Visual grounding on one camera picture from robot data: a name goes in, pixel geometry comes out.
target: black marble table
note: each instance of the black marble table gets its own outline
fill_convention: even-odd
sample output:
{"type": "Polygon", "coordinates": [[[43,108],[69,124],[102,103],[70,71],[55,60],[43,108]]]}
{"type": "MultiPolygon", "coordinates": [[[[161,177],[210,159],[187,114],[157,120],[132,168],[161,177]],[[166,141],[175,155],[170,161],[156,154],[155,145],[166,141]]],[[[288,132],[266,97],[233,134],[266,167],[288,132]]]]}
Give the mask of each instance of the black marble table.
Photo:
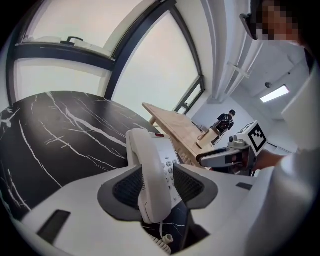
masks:
{"type": "MultiPolygon", "coordinates": [[[[63,186],[128,166],[126,132],[157,129],[128,108],[73,91],[34,95],[0,113],[0,189],[17,220],[63,186]]],[[[163,222],[179,251],[187,209],[179,203],[163,222]]],[[[159,224],[143,228],[160,238],[159,224]]]]}

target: telephone keypad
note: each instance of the telephone keypad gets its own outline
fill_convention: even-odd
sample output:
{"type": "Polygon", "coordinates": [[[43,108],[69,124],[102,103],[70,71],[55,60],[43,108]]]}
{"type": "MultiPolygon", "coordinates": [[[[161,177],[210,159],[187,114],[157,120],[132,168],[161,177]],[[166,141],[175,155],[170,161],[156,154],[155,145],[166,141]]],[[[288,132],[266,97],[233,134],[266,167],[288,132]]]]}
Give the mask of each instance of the telephone keypad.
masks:
{"type": "Polygon", "coordinates": [[[168,153],[168,152],[160,154],[160,159],[162,162],[162,167],[163,167],[165,179],[167,182],[167,186],[170,191],[171,203],[173,208],[181,201],[181,197],[175,188],[174,166],[173,166],[175,164],[179,164],[179,160],[177,159],[176,154],[173,155],[172,153],[168,153]]]}

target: wooden board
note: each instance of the wooden board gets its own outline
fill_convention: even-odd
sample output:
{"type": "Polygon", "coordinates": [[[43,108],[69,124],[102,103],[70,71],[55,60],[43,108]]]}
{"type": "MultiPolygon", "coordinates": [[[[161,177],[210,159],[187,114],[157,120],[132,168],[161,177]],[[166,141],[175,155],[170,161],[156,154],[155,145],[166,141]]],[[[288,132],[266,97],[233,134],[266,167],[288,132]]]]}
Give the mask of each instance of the wooden board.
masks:
{"type": "Polygon", "coordinates": [[[196,145],[198,137],[203,133],[187,116],[148,103],[143,103],[142,106],[152,115],[150,121],[156,122],[165,133],[170,135],[176,150],[178,152],[183,150],[196,166],[200,166],[196,160],[197,155],[215,150],[211,143],[203,149],[196,145]]]}

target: black slot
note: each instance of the black slot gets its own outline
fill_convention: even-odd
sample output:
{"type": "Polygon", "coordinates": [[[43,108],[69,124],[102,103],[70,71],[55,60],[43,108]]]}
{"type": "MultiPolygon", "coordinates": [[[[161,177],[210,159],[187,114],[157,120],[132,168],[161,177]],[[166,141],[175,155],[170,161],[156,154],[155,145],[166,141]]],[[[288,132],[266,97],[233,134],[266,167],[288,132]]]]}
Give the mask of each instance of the black slot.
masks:
{"type": "Polygon", "coordinates": [[[235,186],[239,187],[239,188],[242,188],[242,189],[245,189],[245,190],[251,190],[251,188],[252,188],[252,185],[246,184],[246,183],[242,183],[242,182],[238,183],[235,186]]]}
{"type": "Polygon", "coordinates": [[[37,235],[52,245],[58,237],[61,229],[65,225],[70,214],[71,213],[68,211],[56,210],[41,227],[37,235]]]}

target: human hand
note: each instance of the human hand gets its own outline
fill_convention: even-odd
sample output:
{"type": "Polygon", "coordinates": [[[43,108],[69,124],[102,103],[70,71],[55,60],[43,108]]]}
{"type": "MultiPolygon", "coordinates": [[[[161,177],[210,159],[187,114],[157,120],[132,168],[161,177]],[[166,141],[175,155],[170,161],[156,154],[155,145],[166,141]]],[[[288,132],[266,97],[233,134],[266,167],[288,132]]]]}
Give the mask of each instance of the human hand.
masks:
{"type": "MultiPolygon", "coordinates": [[[[274,167],[281,161],[282,158],[284,158],[284,156],[273,154],[267,150],[262,150],[256,158],[256,163],[253,166],[252,172],[262,170],[268,167],[274,167]]],[[[234,163],[232,171],[234,173],[237,173],[241,171],[243,168],[246,168],[248,166],[248,159],[249,150],[242,151],[241,156],[239,156],[239,154],[234,155],[232,157],[232,162],[234,163]]]]}

